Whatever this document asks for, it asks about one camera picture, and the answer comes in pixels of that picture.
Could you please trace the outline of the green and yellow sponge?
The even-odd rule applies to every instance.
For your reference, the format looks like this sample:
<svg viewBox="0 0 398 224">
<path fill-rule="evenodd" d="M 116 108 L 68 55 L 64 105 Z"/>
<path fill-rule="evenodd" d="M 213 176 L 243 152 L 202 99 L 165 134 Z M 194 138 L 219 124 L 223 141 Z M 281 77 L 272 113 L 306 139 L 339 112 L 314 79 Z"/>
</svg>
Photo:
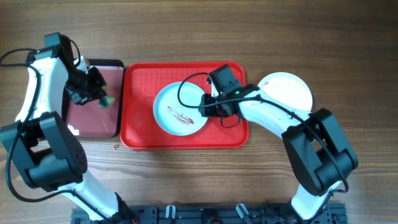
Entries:
<svg viewBox="0 0 398 224">
<path fill-rule="evenodd" d="M 115 97 L 113 97 L 111 95 L 102 96 L 98 102 L 99 108 L 104 109 L 104 108 L 110 107 L 113 105 L 114 101 L 115 101 Z"/>
</svg>

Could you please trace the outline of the pale blue plate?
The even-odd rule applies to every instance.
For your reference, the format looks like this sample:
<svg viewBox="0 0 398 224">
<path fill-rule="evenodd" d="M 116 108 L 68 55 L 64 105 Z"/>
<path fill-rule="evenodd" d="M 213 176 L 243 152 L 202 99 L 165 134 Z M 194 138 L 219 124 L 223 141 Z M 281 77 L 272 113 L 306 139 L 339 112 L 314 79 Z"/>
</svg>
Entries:
<svg viewBox="0 0 398 224">
<path fill-rule="evenodd" d="M 154 100 L 153 114 L 156 123 L 165 132 L 175 136 L 188 136 L 204 127 L 208 121 L 196 108 L 181 105 L 177 91 L 181 82 L 164 87 Z"/>
</svg>

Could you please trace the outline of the white plate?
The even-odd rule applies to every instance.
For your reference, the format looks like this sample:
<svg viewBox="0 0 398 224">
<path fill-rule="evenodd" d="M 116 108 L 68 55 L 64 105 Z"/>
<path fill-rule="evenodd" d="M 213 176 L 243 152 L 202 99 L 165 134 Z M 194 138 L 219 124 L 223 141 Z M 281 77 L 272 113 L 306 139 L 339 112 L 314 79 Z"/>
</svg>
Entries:
<svg viewBox="0 0 398 224">
<path fill-rule="evenodd" d="M 287 72 L 275 72 L 258 84 L 271 98 L 292 108 L 311 111 L 313 95 L 308 85 L 298 76 Z"/>
</svg>

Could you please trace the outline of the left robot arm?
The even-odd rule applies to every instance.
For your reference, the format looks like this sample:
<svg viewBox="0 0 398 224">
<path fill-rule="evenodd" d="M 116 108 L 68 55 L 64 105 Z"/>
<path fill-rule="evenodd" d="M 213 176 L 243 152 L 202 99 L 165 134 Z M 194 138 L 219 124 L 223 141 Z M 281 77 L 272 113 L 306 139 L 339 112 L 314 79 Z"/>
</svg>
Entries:
<svg viewBox="0 0 398 224">
<path fill-rule="evenodd" d="M 42 49 L 27 49 L 24 104 L 15 122 L 1 128 L 11 194 L 25 200 L 12 184 L 15 166 L 28 187 L 44 190 L 47 198 L 69 198 L 88 214 L 90 223 L 137 223 L 126 202 L 88 170 L 84 148 L 65 123 L 69 103 L 83 106 L 95 101 L 100 108 L 114 103 L 105 79 L 67 36 L 48 34 L 44 42 Z"/>
</svg>

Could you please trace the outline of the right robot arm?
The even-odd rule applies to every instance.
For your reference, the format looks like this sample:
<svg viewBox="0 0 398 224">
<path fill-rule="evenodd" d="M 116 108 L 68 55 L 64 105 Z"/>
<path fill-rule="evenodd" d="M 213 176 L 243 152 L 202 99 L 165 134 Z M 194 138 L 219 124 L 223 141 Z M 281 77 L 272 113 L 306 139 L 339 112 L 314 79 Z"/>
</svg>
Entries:
<svg viewBox="0 0 398 224">
<path fill-rule="evenodd" d="M 258 85 L 243 85 L 228 65 L 207 76 L 213 89 L 202 96 L 202 116 L 236 115 L 282 139 L 299 182 L 290 201 L 290 221 L 314 221 L 333 194 L 349 190 L 346 179 L 358 158 L 332 112 L 311 111 L 312 92 L 301 78 L 275 72 Z"/>
</svg>

